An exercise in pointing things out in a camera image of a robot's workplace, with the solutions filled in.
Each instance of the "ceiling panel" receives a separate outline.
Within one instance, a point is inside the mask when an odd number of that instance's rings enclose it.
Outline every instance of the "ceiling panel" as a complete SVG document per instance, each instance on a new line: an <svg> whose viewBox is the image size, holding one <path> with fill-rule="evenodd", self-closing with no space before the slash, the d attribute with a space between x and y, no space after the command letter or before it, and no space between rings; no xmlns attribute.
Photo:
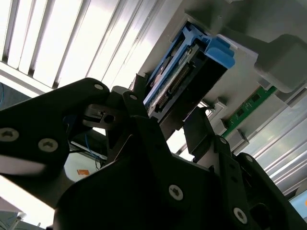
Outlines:
<svg viewBox="0 0 307 230"><path fill-rule="evenodd" d="M3 0L0 57L8 66L3 70L24 74L3 81L29 96L85 77L129 87L181 2ZM29 93L29 81L38 86L35 93Z"/></svg>

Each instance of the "circuit board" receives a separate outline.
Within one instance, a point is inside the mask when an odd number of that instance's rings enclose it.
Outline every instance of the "circuit board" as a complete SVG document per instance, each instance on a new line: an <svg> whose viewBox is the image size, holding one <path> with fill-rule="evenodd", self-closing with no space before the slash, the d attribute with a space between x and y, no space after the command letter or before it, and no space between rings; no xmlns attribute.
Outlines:
<svg viewBox="0 0 307 230"><path fill-rule="evenodd" d="M245 118L247 118L255 109L257 109L266 99L268 99L276 88L272 86L269 90L259 87L230 117L224 121L227 130L222 137L227 137L236 129Z"/></svg>

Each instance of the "cable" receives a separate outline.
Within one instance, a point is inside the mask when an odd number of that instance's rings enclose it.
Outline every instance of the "cable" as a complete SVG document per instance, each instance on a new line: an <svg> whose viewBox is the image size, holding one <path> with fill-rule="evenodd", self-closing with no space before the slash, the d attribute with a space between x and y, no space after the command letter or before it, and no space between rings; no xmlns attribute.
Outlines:
<svg viewBox="0 0 307 230"><path fill-rule="evenodd" d="M87 139L87 135L85 134L85 144L86 144L86 147L87 149L90 151L90 154L94 157L94 158L97 158L97 156L95 154L92 153L91 149L90 149L90 146L88 145L88 139Z"/></svg>
<svg viewBox="0 0 307 230"><path fill-rule="evenodd" d="M1 83L1 87L2 87L2 97L1 97L1 100L0 100L0 105L2 104L2 102L4 100L4 85L3 85L3 83Z"/></svg>

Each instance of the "black plastic part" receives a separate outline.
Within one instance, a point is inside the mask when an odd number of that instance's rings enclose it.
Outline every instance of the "black plastic part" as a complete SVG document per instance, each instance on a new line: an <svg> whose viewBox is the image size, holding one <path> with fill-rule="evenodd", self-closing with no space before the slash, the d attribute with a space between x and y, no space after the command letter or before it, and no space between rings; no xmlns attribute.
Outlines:
<svg viewBox="0 0 307 230"><path fill-rule="evenodd" d="M271 230L305 230L307 228L305 221L255 159L246 153L240 153L236 161L242 168L252 216L260 226L269 225Z"/></svg>
<svg viewBox="0 0 307 230"><path fill-rule="evenodd" d="M140 100L145 98L147 78L140 75L136 75L129 89L136 95Z"/></svg>
<svg viewBox="0 0 307 230"><path fill-rule="evenodd" d="M103 90L95 88L95 84L101 85ZM19 137L12 142L0 142L0 173L57 175L69 154L69 133L63 124L64 117L82 115L89 104L103 103L108 95L105 85L86 78L2 110L0 128L14 128ZM54 139L58 148L51 153L40 150L38 143L44 138Z"/></svg>
<svg viewBox="0 0 307 230"><path fill-rule="evenodd" d="M194 162L198 162L210 148L214 137L206 109L196 107L186 119L183 129L189 153L195 156Z"/></svg>
<svg viewBox="0 0 307 230"><path fill-rule="evenodd" d="M226 68L210 58L206 58L203 65L195 68L189 74L188 84L182 83L183 91L173 97L161 113L153 113L159 120L160 128L165 139L168 139L175 130L179 130L188 114L199 104L208 91L226 72Z"/></svg>

